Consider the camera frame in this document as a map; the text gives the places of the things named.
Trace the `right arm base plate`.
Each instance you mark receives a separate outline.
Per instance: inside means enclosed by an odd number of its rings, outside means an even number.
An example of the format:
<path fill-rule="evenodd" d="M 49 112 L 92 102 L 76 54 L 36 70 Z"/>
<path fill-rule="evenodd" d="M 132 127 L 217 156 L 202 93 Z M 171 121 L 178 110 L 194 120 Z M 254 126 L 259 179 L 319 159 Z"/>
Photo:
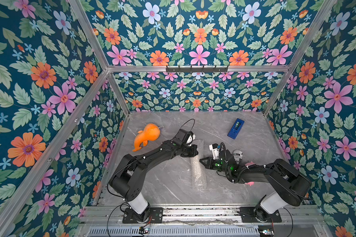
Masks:
<path fill-rule="evenodd" d="M 255 207 L 240 207 L 238 214 L 241 216 L 243 223 L 281 223 L 282 218 L 277 210 L 273 214 L 268 214 L 261 208 Z"/>

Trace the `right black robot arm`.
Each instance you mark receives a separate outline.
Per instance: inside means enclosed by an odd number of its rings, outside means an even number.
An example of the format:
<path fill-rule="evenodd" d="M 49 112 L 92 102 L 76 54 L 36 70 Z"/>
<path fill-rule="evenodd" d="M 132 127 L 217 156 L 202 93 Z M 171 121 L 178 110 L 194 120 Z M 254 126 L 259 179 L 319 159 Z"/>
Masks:
<path fill-rule="evenodd" d="M 233 184 L 263 182 L 270 184 L 274 192 L 260 199 L 250 217 L 266 222 L 287 205 L 298 207 L 310 190 L 309 179 L 283 159 L 266 165 L 237 163 L 229 150 L 222 150 L 219 158 L 200 159 L 206 169 L 220 171 Z"/>

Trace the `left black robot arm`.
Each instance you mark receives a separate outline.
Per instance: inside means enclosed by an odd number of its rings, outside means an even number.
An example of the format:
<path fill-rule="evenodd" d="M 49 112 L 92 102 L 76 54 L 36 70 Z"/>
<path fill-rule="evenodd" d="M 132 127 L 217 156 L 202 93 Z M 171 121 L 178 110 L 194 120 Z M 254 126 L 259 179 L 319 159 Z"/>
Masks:
<path fill-rule="evenodd" d="M 143 215 L 150 204 L 141 191 L 147 173 L 155 166 L 177 156 L 192 158 L 198 155 L 197 145 L 178 145 L 170 140 L 164 141 L 158 148 L 142 155 L 125 155 L 108 185 L 127 202 L 132 210 Z"/>

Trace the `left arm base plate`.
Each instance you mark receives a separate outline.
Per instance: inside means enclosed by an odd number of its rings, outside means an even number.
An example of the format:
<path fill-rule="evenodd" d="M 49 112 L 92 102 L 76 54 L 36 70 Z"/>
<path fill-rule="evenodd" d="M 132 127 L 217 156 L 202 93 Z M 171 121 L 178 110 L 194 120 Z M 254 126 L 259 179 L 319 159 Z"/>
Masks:
<path fill-rule="evenodd" d="M 162 223 L 164 209 L 161 207 L 148 207 L 142 214 L 136 213 L 131 208 L 126 208 L 123 224 L 160 224 Z"/>

